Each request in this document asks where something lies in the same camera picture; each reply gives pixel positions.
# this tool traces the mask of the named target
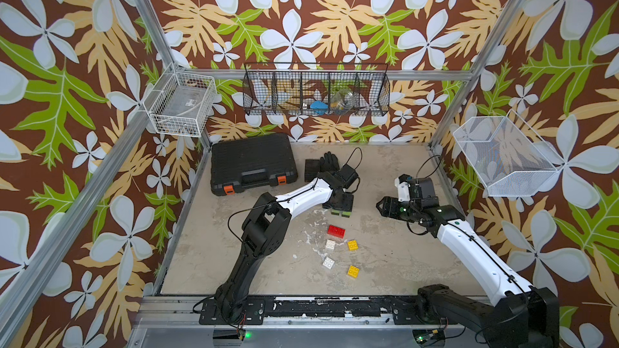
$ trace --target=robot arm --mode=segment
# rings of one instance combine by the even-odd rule
[[[381,215],[425,227],[462,261],[492,304],[458,295],[444,285],[430,285],[418,291],[419,317],[446,317],[476,333],[483,331],[492,348],[558,347],[556,296],[548,288],[535,288],[507,266],[454,206],[439,206],[429,178],[401,175],[395,184],[398,198],[384,197],[376,205]]]
[[[305,210],[322,204],[323,208],[351,211],[353,195],[345,191],[358,179],[348,165],[333,172],[320,172],[307,185],[284,195],[273,197],[263,193],[243,222],[241,252],[228,280],[215,292],[221,317],[228,324],[241,318],[243,302],[260,264],[283,242],[290,220]]]

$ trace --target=blue object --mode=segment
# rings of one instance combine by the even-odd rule
[[[309,106],[310,109],[318,109],[318,111],[316,111],[316,113],[318,113],[319,115],[321,114],[325,114],[327,112],[328,106],[327,104],[325,104],[324,102],[321,101],[314,101],[312,103],[312,105]]]

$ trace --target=black glove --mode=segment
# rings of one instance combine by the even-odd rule
[[[327,152],[320,158],[320,172],[335,172],[340,170],[340,164],[337,161],[337,156],[331,152]]]

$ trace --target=black wire basket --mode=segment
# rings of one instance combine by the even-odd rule
[[[389,111],[388,66],[368,67],[321,63],[281,70],[273,63],[246,63],[243,108],[246,114],[383,116]]]

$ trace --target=red lego brick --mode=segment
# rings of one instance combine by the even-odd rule
[[[327,231],[327,234],[329,234],[330,236],[334,236],[334,237],[338,237],[338,238],[344,239],[344,233],[345,232],[346,232],[346,230],[344,230],[343,228],[339,228],[339,227],[336,227],[336,226],[329,225],[329,230]]]

